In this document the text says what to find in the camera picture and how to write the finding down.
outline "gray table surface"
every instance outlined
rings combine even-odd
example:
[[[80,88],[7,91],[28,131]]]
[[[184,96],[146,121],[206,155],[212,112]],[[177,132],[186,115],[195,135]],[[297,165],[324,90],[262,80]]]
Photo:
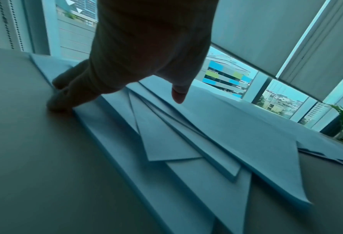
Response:
[[[46,111],[51,94],[28,54],[0,49],[0,233],[162,233],[79,122]],[[253,176],[246,234],[343,233],[343,166],[300,164],[313,207],[296,210]]]

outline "finger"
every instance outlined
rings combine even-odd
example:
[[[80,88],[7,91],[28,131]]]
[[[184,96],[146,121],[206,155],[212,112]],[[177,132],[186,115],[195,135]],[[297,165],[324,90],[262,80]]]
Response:
[[[173,85],[171,95],[176,103],[181,104],[184,102],[184,99],[187,96],[190,86],[191,85],[186,85],[186,86]]]
[[[65,71],[64,73],[60,74],[56,77],[52,84],[55,86],[56,89],[63,89],[69,85],[71,81],[73,81],[76,77],[82,74],[88,68],[88,59],[83,60],[75,67],[70,68],[69,70]]]
[[[54,94],[47,102],[47,107],[50,111],[65,111],[72,109],[75,106],[96,99],[100,93],[96,92],[89,79],[88,71],[86,70],[68,86]]]

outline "roller blind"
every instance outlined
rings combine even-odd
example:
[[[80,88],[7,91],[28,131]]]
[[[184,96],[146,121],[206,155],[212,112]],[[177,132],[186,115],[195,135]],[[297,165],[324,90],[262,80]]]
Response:
[[[323,101],[343,79],[343,0],[331,6],[309,37],[279,79]]]
[[[212,43],[275,77],[325,0],[220,0]]]

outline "desk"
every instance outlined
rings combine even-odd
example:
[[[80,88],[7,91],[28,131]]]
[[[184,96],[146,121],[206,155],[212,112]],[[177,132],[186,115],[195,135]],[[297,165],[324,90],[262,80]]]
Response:
[[[0,233],[163,233],[52,94],[28,54],[0,49]],[[246,234],[343,234],[343,166],[300,154],[308,212],[253,176]],[[226,233],[217,223],[214,233]]]

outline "perforated panel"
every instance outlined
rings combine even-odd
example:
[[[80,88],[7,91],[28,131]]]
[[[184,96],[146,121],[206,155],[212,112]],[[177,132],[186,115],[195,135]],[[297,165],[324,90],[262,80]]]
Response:
[[[21,0],[0,0],[0,48],[32,52]]]

